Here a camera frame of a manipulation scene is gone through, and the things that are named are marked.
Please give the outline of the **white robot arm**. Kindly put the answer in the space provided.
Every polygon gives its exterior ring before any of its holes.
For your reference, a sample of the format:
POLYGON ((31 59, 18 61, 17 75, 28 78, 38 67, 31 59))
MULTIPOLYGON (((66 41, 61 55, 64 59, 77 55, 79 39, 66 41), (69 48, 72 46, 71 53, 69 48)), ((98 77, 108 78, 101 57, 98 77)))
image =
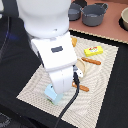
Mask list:
POLYGON ((71 0, 16 0, 19 17, 49 73, 57 94, 68 91, 73 80, 75 54, 69 29, 71 0))

